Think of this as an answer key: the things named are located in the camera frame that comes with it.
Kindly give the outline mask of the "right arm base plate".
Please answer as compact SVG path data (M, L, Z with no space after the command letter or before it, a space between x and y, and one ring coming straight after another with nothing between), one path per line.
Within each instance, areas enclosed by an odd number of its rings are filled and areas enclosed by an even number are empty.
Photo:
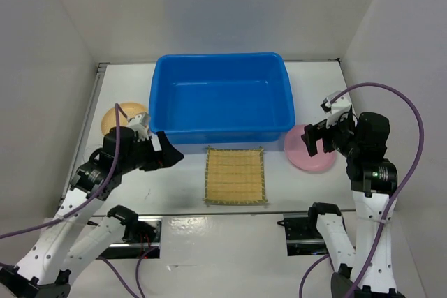
M286 213L277 221L286 238L288 256L327 255L321 235L311 226L305 213Z

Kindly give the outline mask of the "beige bear plate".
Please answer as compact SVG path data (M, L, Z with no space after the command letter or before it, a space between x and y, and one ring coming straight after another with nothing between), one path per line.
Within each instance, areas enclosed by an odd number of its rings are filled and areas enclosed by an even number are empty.
M128 118L132 118L135 115L143 112L148 112L148 109L145 106L134 102L121 103L120 107ZM121 112L119 112L119 124L121 126L127 126L128 123L129 122L124 117L124 115ZM102 134L106 135L107 133L109 133L110 129L115 126L116 126L115 109L111 108L103 115L103 118L101 120Z

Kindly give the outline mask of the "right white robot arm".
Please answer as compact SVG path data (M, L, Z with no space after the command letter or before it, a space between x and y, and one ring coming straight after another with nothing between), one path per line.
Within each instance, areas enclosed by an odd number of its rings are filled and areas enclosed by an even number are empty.
M390 224L394 207L388 204L397 190L396 167L385 157L389 120L377 113L355 117L344 112L332 125L307 125L302 140L308 154L338 151L346 158L356 208L356 242L351 243L338 206L314 203L306 229L322 237L334 267L330 281L333 297L401 297L394 279Z

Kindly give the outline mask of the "pink plastic plate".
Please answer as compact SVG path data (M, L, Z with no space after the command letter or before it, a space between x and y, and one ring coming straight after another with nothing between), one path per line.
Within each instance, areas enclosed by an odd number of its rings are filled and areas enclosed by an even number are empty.
M284 152L287 159L297 168L311 172L321 173L330 169L336 161L336 153L325 153L323 151L323 142L318 140L317 155L308 154L305 143L301 136L304 134L304 125L295 125L287 132L284 139Z

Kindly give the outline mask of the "bamboo woven mat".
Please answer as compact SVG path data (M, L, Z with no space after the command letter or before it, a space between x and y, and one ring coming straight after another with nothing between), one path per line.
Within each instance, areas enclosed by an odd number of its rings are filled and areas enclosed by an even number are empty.
M258 206L268 202L265 191L264 148L208 147L203 201L219 206Z

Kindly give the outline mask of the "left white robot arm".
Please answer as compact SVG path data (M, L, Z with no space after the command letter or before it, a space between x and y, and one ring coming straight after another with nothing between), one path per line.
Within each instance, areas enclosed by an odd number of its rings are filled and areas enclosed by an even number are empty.
M151 137L129 127L114 127L104 136L102 147L73 175L54 219L39 226L41 235L31 250L16 265L1 268L1 284L13 296L67 297L76 278L109 245L153 232L137 213L117 205L90 233L80 236L125 174L169 168L184 159L163 131L156 135L159 150Z

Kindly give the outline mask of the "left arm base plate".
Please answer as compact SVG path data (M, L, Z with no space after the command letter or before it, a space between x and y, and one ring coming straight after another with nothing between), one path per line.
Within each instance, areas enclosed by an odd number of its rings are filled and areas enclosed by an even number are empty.
M140 228L132 237L118 239L111 244L101 256L109 260L159 259L161 249L161 217L143 217L139 220Z

